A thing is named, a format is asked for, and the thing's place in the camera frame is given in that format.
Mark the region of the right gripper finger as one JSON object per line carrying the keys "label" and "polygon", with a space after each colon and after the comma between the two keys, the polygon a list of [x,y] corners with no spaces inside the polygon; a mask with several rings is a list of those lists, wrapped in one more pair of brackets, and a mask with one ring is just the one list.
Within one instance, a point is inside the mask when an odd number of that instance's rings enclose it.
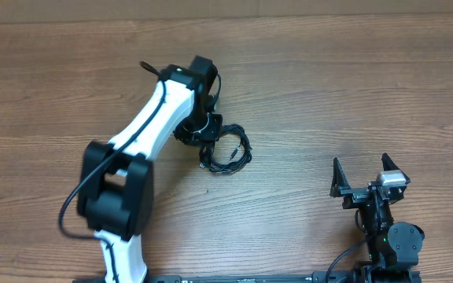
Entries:
{"label": "right gripper finger", "polygon": [[333,178],[330,186],[331,197],[342,197],[346,194],[351,186],[345,176],[338,157],[333,158]]}
{"label": "right gripper finger", "polygon": [[388,153],[382,154],[381,162],[384,171],[398,171],[403,176],[405,185],[408,185],[411,182],[410,178],[392,161]]}

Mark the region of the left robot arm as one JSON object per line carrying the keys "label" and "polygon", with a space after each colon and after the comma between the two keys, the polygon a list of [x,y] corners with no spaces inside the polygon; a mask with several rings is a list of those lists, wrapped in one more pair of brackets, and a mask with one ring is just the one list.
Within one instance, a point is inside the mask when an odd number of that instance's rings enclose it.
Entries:
{"label": "left robot arm", "polygon": [[94,231],[103,251],[102,282],[143,282],[142,231],[154,197],[154,166],[172,134],[186,145],[207,145],[219,137],[221,116],[209,92],[219,80],[213,62],[195,57],[188,68],[170,64],[155,73],[152,97],[139,114],[107,143],[91,142],[83,155],[77,212]]}

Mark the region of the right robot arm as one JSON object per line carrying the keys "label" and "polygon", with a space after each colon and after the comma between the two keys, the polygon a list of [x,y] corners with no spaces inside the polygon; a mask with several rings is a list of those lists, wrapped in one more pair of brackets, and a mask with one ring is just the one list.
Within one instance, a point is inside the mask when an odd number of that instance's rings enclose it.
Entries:
{"label": "right robot arm", "polygon": [[[390,205],[404,198],[410,178],[387,153],[381,156],[383,170],[366,187],[352,188],[340,161],[333,159],[331,197],[343,199],[342,208],[355,211],[356,227],[364,239],[342,252],[328,267],[326,282],[420,282],[421,275],[412,268],[418,265],[425,233],[409,222],[395,222]],[[348,272],[334,267],[347,255],[366,245],[369,259],[358,262]]]}

